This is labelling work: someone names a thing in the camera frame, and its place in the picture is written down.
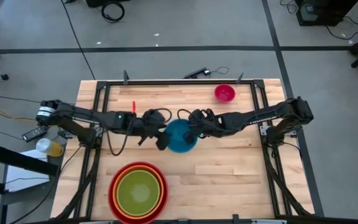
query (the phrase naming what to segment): concrete floor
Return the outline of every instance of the concrete floor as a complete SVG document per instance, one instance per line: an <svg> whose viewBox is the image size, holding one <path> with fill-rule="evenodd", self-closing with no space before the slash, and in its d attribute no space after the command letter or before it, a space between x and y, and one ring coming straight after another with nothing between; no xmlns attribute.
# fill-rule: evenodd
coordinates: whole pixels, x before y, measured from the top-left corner
<svg viewBox="0 0 358 224"><path fill-rule="evenodd" d="M267 1L281 46L349 45L331 37L324 27L300 27L278 0ZM67 5L82 47L273 46L262 1L131 0L123 5L126 16L117 24L103 21L100 12L82 0ZM358 4L349 15L358 22ZM332 30L350 36L358 26L343 22ZM358 35L352 41L358 42ZM0 49L77 47L60 0L4 0ZM121 79L124 69L132 79L181 78L201 67L219 66L230 71L214 78L236 78L242 72L243 78L282 78L275 52L266 50L86 53L86 57L97 79ZM294 95L308 100L315 116L305 126L305 136L324 214L358 218L358 68L350 67L354 57L346 51L288 51L283 58ZM80 81L92 79L79 53L4 54L0 70L11 76L0 83L1 96L37 101L58 98L73 103ZM38 104L0 98L0 109L33 118ZM0 131L20 136L33 127L0 116ZM33 142L2 135L0 145L15 151L34 148ZM45 193L40 189L28 201L9 206L7 221L36 206ZM23 222L46 220L52 202L53 195Z"/></svg>

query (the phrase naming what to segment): black metal frame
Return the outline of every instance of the black metal frame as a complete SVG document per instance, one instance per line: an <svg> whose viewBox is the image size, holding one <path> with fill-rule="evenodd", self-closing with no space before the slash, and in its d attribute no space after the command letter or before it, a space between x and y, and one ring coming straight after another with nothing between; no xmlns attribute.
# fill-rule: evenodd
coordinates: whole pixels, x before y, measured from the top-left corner
<svg viewBox="0 0 358 224"><path fill-rule="evenodd" d="M145 81L138 81L138 80L126 80L126 82L123 81L98 81L96 85L96 93L94 97L94 103L93 103L93 109L97 110L99 107L99 100L101 96L102 90L104 90L104 98L103 98L103 104L102 104L102 112L107 111L108 107L108 101L109 101L109 91L110 88L114 85L217 85L217 84L232 84L232 85L250 85L251 93L252 93L252 99L254 101L254 107L255 109L259 109L259 101L257 96L257 87L260 89L260 95L262 97L263 107L269 106L267 101L267 95L265 91L264 81L263 80L241 80L238 82L238 80L145 80ZM84 187L82 186L86 177L86 173L88 171L88 165L90 160L90 152L93 149L86 149L83 165L81 168L81 175L80 175L80 183L79 188ZM262 150L264 154L264 161L266 169L269 169L269 166L271 166L270 161L270 154L269 149L265 144L262 142ZM276 170L278 178L282 183L284 183L285 187L285 179L284 174L282 170L282 163L280 160L280 154L276 147L274 147L272 150L275 151L275 164L276 164ZM38 224L41 223L79 223L79 222L87 222L91 221L91 213L92 213L92 207L93 207L93 199L94 199L94 192L96 188L96 178L97 178L97 169L100 159L100 151L101 149L96 149L95 155L94 155L94 165L96 168L96 172L94 171L94 175L92 176L92 180L90 182L90 189L89 189L89 195L88 195L88 201L87 201L87 208L86 208L86 215L85 217L80 216L80 210L81 210L81 203L82 200L80 199L76 207L74 208L74 214L73 218L67 218L67 219L52 219L46 222L37 222ZM307 175L313 175L313 172L309 172L307 169L305 169L306 176ZM291 213L291 205L288 201L287 196L282 193L282 197L284 199L284 205L285 205L285 215L281 215L280 208L278 206L278 198L277 198L277 192L275 189L275 180L272 177L272 175L267 172L267 178L268 178L268 185L269 185L269 191L270 196L272 200L273 205L273 212L275 215L275 218L283 218L283 217L291 217L292 219L297 219L296 216L292 216ZM319 202L319 198L317 200L313 200L313 205L320 207L321 205L315 205L314 202ZM239 219L238 215L234 214L233 219L228 220L156 220L153 223L251 223L251 219Z"/></svg>

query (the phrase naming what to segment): red bowl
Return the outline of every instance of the red bowl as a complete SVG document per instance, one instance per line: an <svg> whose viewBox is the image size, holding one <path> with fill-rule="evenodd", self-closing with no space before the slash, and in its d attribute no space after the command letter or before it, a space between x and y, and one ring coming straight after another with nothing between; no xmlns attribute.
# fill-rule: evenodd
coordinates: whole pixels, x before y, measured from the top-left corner
<svg viewBox="0 0 358 224"><path fill-rule="evenodd" d="M146 218L143 219L138 219L138 220L134 220L128 217L125 217L124 215L122 215L120 213L120 211L114 206L114 202L113 202L113 185L115 183L115 181L117 181L117 178L119 176L120 173L124 172L126 169L128 169L131 166L135 166L135 165L144 165L144 166L149 166L152 169L154 169L159 176L161 177L161 179L163 180L163 187L164 189L166 189L165 193L162 195L162 203L159 205L159 207L153 212L153 214L149 215ZM168 200L168 184L167 184L167 180L165 179L164 175L162 174L162 172L155 167L152 164L149 164L147 162L133 162L131 164L128 164L126 166L124 166L123 168L121 168L112 178L111 182L110 182L110 186L109 186L109 192L108 192L108 202L109 202L109 207L111 212L113 213L113 215L122 223L125 224L148 224L151 223L152 221L154 221L160 214L161 212L164 210L166 204L167 204L167 200Z"/></svg>
<svg viewBox="0 0 358 224"><path fill-rule="evenodd" d="M236 91L228 84L220 84L215 88L215 97L222 103L228 103L236 97Z"/></svg>

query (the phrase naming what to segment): wooden table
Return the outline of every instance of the wooden table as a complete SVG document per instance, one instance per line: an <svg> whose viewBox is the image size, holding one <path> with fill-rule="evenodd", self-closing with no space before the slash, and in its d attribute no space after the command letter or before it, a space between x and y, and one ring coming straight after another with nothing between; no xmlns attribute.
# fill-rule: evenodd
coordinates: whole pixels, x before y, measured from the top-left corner
<svg viewBox="0 0 358 224"><path fill-rule="evenodd" d="M264 83L269 105L275 105L285 99L279 79L266 79ZM168 108L173 113L173 119L177 118L176 113L180 108L190 111L211 108L215 114L254 110L249 85L234 85L236 99L229 104L216 102L213 95L215 86L112 86L108 111L131 111L134 100L138 116L151 108ZM76 105L91 109L95 88L96 81L82 81ZM259 105L263 105L260 96L258 99ZM231 219L232 214L239 214L240 218L274 217L257 125L248 126L242 132L226 138L200 139L196 147L186 154L176 154L169 149L159 151L155 146L156 139L147 139L139 147L137 143L140 138L129 137L123 153L114 157L109 152L107 136L104 135L103 138L92 220L115 220L107 200L110 181L122 166L135 161L156 165L167 178L170 191L168 203L158 219ZM124 136L110 134L110 138L113 150L118 151ZM296 140L291 137L286 137L285 142L296 144ZM77 148L78 141L69 140L64 161ZM285 144L279 151L288 188L302 206L313 213L298 149ZM83 156L84 150L81 149L62 172L51 217L58 215L76 192ZM277 186L276 191L280 211L284 214L283 200ZM82 215L85 214L84 201L88 198L87 192L84 196Z"/></svg>

